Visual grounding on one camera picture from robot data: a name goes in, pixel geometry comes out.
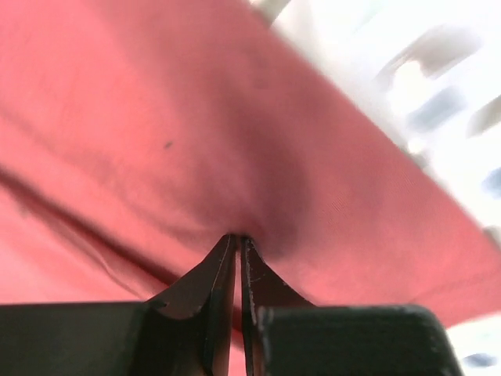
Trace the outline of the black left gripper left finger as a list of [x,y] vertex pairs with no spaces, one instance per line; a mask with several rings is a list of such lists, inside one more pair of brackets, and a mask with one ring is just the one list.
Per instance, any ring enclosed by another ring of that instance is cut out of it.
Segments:
[[146,302],[3,305],[4,375],[226,375],[236,238]]

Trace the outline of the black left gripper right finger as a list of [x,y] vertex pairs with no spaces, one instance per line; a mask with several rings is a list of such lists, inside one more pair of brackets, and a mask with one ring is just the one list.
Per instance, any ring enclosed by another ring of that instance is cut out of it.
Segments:
[[461,375],[445,329],[418,305],[317,306],[241,240],[249,375]]

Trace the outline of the salmon pink t shirt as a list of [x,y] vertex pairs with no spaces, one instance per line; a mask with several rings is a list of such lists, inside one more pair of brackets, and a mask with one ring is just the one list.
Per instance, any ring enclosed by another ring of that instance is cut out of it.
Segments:
[[245,1],[1,4],[1,307],[146,302],[236,238],[316,306],[414,305],[500,372],[500,252]]

